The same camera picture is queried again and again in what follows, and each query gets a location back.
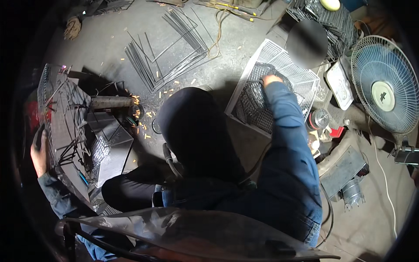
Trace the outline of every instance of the black hose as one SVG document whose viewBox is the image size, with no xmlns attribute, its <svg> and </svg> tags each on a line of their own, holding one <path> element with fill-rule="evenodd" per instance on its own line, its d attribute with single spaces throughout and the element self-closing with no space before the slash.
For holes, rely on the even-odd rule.
<svg viewBox="0 0 419 262">
<path fill-rule="evenodd" d="M 327 203 L 328 203 L 328 205 L 329 205 L 329 214 L 330 214 L 330 216 L 331 216 L 331 223 L 330 223 L 330 229 L 329 229 L 329 232 L 327 233 L 327 235 L 326 235 L 326 238 L 325 239 L 323 239 L 323 241 L 319 244 L 319 245 L 317 245 L 316 246 L 316 248 L 319 248 L 324 242 L 326 242 L 326 239 L 330 236 L 330 234 L 332 233 L 332 229 L 333 229 L 333 223 L 334 223 L 334 214 L 333 214 L 333 207 L 332 207 L 332 203 L 330 202 L 330 199 L 329 199 L 329 196 L 327 195 L 327 193 L 326 193 L 326 190 L 324 189 L 324 186 L 322 185 L 322 183 L 320 183 L 320 186 L 321 186 L 321 188 L 323 189 L 323 192 L 324 192 L 324 196 L 326 197 L 326 199 L 327 199 Z"/>
</svg>

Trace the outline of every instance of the white cord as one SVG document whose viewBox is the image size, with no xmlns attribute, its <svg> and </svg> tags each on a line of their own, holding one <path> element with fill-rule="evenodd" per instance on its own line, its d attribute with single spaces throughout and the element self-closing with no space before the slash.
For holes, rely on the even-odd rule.
<svg viewBox="0 0 419 262">
<path fill-rule="evenodd" d="M 371 140 L 374 143 L 374 150 L 375 150 L 375 159 L 377 160 L 378 165 L 381 168 L 381 171 L 383 171 L 384 174 L 384 181 L 385 181 L 385 190 L 387 191 L 387 198 L 390 201 L 391 204 L 391 208 L 393 209 L 393 218 L 394 218 L 394 227 L 393 227 L 393 231 L 394 231 L 394 235 L 397 238 L 397 232 L 396 232 L 396 212 L 394 211 L 394 206 L 393 206 L 393 202 L 391 202 L 390 196 L 388 195 L 388 185 L 387 185 L 387 177 L 385 175 L 384 169 L 381 166 L 380 162 L 378 161 L 378 155 L 377 155 L 377 146 L 375 144 L 375 140 L 374 140 L 374 136 L 372 135 L 371 132 L 371 128 L 370 128 L 370 117 L 368 117 L 368 129 L 370 130 L 370 134 L 371 134 Z"/>
</svg>

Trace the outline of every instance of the welding cable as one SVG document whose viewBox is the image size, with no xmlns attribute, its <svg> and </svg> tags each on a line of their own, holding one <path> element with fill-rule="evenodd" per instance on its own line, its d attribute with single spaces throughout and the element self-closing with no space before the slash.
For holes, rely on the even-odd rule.
<svg viewBox="0 0 419 262">
<path fill-rule="evenodd" d="M 335 221 L 335 216 L 334 216 L 334 213 L 333 213 L 333 207 L 332 207 L 332 202 L 330 201 L 330 199 L 329 199 L 329 196 L 327 195 L 327 193 L 326 193 L 326 190 L 324 189 L 324 186 L 323 186 L 323 184 L 320 182 L 320 186 L 321 186 L 321 188 L 322 188 L 322 190 L 323 190 L 323 193 L 324 193 L 324 196 L 326 197 L 326 199 L 327 199 L 327 204 L 329 205 L 329 215 L 330 215 L 330 217 L 331 217 L 331 221 L 330 221 L 330 229 L 329 229 L 329 232 L 327 233 L 327 235 L 326 235 L 326 237 L 323 239 L 323 241 L 320 243 L 320 244 L 318 244 L 317 246 L 316 246 L 316 248 L 319 248 L 324 242 L 326 242 L 326 240 L 329 238 L 329 236 L 330 236 L 330 234 L 332 233 L 332 229 L 333 229 L 333 223 L 334 223 L 334 221 Z"/>
</svg>

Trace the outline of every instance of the hand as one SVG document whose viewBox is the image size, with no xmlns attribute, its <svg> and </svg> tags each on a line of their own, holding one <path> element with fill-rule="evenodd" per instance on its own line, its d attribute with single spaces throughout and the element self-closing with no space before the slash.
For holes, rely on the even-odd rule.
<svg viewBox="0 0 419 262">
<path fill-rule="evenodd" d="M 263 80 L 263 88 L 266 88 L 272 82 L 283 83 L 282 78 L 277 77 L 275 75 L 265 75 L 262 77 L 262 80 Z"/>
<path fill-rule="evenodd" d="M 38 177 L 49 170 L 48 167 L 48 138 L 45 125 L 41 125 L 35 133 L 31 146 L 31 158 Z"/>
</svg>

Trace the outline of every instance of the concrete floor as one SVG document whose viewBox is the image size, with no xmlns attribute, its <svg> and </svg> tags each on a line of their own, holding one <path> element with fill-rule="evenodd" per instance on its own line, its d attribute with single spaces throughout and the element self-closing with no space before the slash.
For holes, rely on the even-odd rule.
<svg viewBox="0 0 419 262">
<path fill-rule="evenodd" d="M 215 10 L 193 5 L 189 1 L 183 10 L 192 19 L 195 16 L 190 7 L 194 8 L 211 36 L 215 38 L 218 31 L 214 18 Z M 267 9 L 263 17 L 270 19 L 272 14 L 275 20 L 285 7 L 284 2 L 276 1 L 271 8 Z M 155 53 L 159 53 L 176 39 L 174 30 L 168 27 L 161 18 L 168 9 L 170 9 L 168 5 L 160 7 L 156 3 L 135 1 L 126 11 L 86 18 L 79 36 L 73 41 L 63 40 L 62 31 L 57 30 L 50 42 L 45 62 L 72 65 L 76 71 L 87 68 L 110 81 L 123 80 L 125 88 L 133 94 L 141 96 L 146 111 L 158 112 L 164 99 L 153 103 L 153 101 L 159 101 L 158 93 L 150 95 L 145 89 L 125 55 L 124 47 L 130 41 L 126 31 L 133 35 L 147 32 Z M 228 16 L 222 24 L 223 31 L 220 39 L 222 56 L 184 74 L 177 79 L 179 84 L 168 84 L 162 91 L 172 88 L 178 90 L 190 86 L 195 78 L 194 86 L 207 84 L 214 89 L 216 100 L 224 109 L 247 61 L 261 42 L 265 38 L 269 38 L 282 47 L 285 45 L 287 34 L 279 27 L 265 35 L 273 22 L 257 20 L 250 23 L 235 16 Z M 210 45 L 211 40 L 202 26 L 199 26 L 198 30 L 207 45 Z M 184 44 L 176 44 L 165 54 L 165 57 L 162 57 L 162 61 L 165 63 L 160 62 L 159 65 L 163 71 L 167 70 L 188 53 Z M 151 119 L 145 120 L 144 123 L 151 126 Z M 236 121 L 228 119 L 227 123 L 235 149 L 243 166 L 248 171 L 256 163 L 269 139 Z M 152 138 L 144 141 L 144 132 L 146 131 L 141 130 L 138 135 L 142 146 L 148 153 L 162 157 L 163 138 L 161 135 L 153 134 L 150 130 L 146 133 Z M 380 146 L 382 140 L 377 138 L 377 143 Z M 368 158 L 371 170 L 371 173 L 361 183 L 366 203 L 345 213 L 342 200 L 333 202 L 335 212 L 333 232 L 321 249 L 341 256 L 341 261 L 356 261 L 354 256 L 361 257 L 367 262 L 379 261 L 379 258 L 386 254 L 394 242 L 393 213 L 385 192 L 383 174 L 375 160 L 374 148 L 364 138 L 359 138 L 359 144 L 360 149 Z M 132 152 L 126 169 L 136 167 L 132 163 L 132 160 L 136 158 L 138 155 Z M 382 151 L 378 152 L 378 158 L 387 174 L 389 194 L 396 209 L 396 228 L 400 231 L 415 187 L 405 166 L 395 164 L 393 157 L 387 158 L 387 153 Z M 323 206 L 325 214 L 327 214 L 325 199 L 323 199 Z M 326 223 L 323 228 L 322 236 L 327 233 L 329 224 Z"/>
</svg>

